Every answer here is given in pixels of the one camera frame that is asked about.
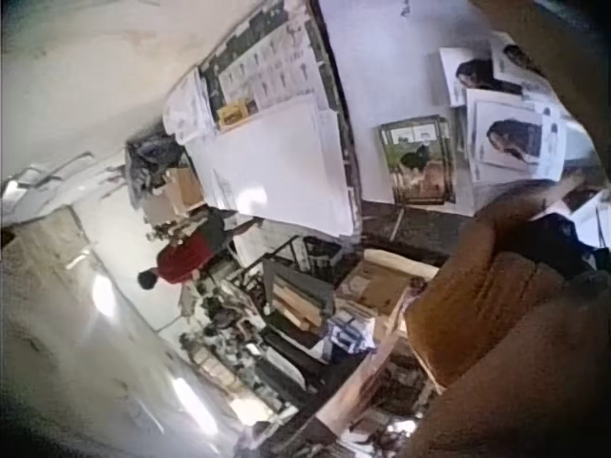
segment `wall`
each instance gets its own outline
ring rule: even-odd
[[[257,0],[12,0],[2,17],[2,178],[114,154]]]

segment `photo print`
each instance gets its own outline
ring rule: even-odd
[[[465,105],[465,91],[483,89],[510,94],[520,94],[518,85],[495,79],[493,61],[485,52],[468,48],[439,49],[446,84],[450,95],[450,105]]]
[[[495,32],[490,47],[496,79],[517,84],[527,92],[554,93],[541,69],[507,33]]]
[[[453,201],[449,132],[448,122],[439,116],[394,122],[380,128],[396,203]]]
[[[558,180],[564,164],[565,124],[528,108],[479,102],[475,156],[481,162]]]

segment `dark hair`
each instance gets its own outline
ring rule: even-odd
[[[153,289],[157,284],[158,275],[153,272],[153,269],[145,270],[137,274],[137,282],[140,284],[142,289],[147,291]]]
[[[490,126],[486,133],[486,137],[490,139],[491,134],[506,135],[509,141],[518,146],[524,153],[530,156],[539,156],[538,150],[541,147],[541,126],[537,124],[522,122],[516,119],[504,119],[502,121],[496,121]],[[516,159],[524,161],[522,155],[515,149],[509,148],[504,151]]]
[[[459,77],[461,74],[465,76],[475,74],[478,81],[491,85],[495,84],[492,60],[473,59],[468,62],[463,62],[456,69],[456,77]]]
[[[536,74],[543,76],[541,70],[535,65],[535,62],[531,60],[531,58],[522,50],[522,48],[518,45],[507,45],[503,49],[503,53],[509,57],[514,64],[519,66],[522,69],[529,70]]]

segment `paper sheet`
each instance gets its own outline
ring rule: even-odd
[[[321,126],[314,97],[295,97],[212,141],[188,147],[206,201],[334,237],[351,235],[346,176],[337,177],[339,132],[331,113],[323,113]]]

